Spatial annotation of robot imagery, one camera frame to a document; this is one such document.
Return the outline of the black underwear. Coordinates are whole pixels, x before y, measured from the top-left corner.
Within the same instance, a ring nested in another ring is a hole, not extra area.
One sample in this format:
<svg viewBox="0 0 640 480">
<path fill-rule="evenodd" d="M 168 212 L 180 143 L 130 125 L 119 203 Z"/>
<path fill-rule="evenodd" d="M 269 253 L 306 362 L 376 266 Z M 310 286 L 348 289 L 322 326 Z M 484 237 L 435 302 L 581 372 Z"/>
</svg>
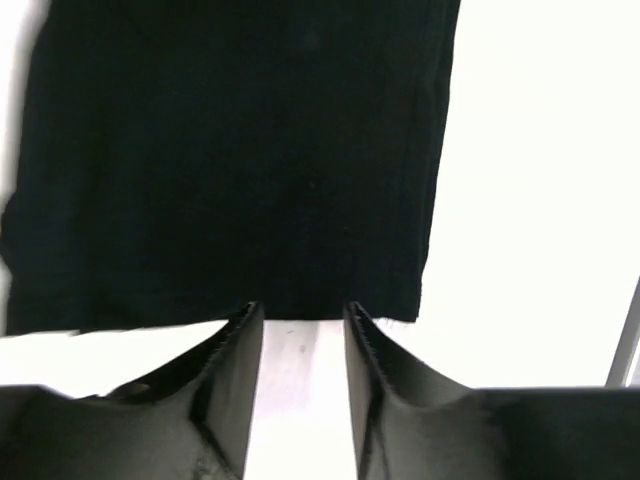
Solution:
<svg viewBox="0 0 640 480">
<path fill-rule="evenodd" d="M 6 331 L 417 319 L 456 1 L 53 1 Z"/>
</svg>

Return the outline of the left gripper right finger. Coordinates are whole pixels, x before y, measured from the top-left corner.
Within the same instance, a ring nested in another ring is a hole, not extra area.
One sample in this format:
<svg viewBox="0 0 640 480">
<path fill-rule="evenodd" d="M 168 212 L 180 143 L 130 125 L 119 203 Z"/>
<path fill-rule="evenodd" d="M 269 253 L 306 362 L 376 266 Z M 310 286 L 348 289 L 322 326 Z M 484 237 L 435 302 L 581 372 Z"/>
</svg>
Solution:
<svg viewBox="0 0 640 480">
<path fill-rule="evenodd" d="M 473 389 L 344 310 L 357 475 L 387 480 L 636 480 L 635 388 Z"/>
</svg>

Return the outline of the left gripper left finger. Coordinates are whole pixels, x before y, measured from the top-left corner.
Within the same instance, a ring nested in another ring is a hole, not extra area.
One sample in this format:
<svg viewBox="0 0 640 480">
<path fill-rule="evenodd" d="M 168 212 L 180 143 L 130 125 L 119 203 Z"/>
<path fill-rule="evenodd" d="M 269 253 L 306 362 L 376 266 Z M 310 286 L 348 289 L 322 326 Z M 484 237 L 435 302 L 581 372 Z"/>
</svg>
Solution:
<svg viewBox="0 0 640 480">
<path fill-rule="evenodd" d="M 263 318 L 251 302 L 214 335 L 104 397 L 2 388 L 2 478 L 242 478 Z"/>
</svg>

